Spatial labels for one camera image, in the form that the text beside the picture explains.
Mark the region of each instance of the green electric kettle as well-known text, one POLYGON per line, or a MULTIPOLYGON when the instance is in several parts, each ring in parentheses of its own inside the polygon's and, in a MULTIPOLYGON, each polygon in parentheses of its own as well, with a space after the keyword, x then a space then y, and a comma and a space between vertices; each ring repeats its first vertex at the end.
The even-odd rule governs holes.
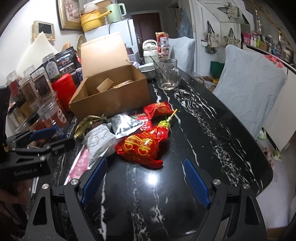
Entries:
POLYGON ((112 13, 107 16, 109 23, 115 23, 122 20, 122 16, 126 15, 126 7, 124 3, 113 3, 109 4, 106 7, 107 11, 111 11, 112 13))

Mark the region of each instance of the chair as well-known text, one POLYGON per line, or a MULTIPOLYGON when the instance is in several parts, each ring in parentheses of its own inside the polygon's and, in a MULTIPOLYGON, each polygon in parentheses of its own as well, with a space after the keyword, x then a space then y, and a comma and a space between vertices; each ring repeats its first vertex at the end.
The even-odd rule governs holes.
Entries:
POLYGON ((213 94, 257 139, 287 74, 259 53, 226 47, 226 61, 213 94))
POLYGON ((194 58, 195 40, 187 37, 169 39, 170 58, 178 61, 178 68, 191 74, 191 66, 194 58))

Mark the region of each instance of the metal screw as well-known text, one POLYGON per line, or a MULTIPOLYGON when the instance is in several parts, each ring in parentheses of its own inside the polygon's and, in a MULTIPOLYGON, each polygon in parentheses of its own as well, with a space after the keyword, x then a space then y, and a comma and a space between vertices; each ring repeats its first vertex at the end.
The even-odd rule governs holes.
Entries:
POLYGON ((42 185, 42 189, 47 189, 49 187, 49 185, 47 183, 42 185))
POLYGON ((243 184, 242 187, 243 187, 244 189, 250 189, 250 185, 249 185, 249 184, 246 184, 246 183, 243 184))
POLYGON ((214 183, 215 185, 220 185, 220 184, 221 184, 221 181, 220 181, 219 179, 214 179, 214 180, 213 180, 213 183, 214 183))
POLYGON ((71 185, 76 185, 78 183, 78 179, 71 180, 71 185))

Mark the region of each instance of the picture frame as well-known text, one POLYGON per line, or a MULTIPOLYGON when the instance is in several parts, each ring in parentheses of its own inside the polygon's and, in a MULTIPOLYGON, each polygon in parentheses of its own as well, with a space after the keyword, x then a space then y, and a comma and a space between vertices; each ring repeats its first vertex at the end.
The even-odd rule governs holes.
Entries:
POLYGON ((56 0, 61 30, 82 30, 79 0, 56 0))

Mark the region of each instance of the yellow pot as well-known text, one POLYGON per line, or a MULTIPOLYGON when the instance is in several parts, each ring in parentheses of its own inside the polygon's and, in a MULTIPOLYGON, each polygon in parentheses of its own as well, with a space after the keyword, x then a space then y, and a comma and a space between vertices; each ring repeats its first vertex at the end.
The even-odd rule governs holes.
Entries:
POLYGON ((103 23, 103 17, 110 14, 111 11, 107 11, 103 14, 101 14, 100 11, 92 11, 86 14, 83 14, 80 17, 81 26, 83 29, 83 32, 90 31, 95 28, 99 28, 104 25, 103 23))

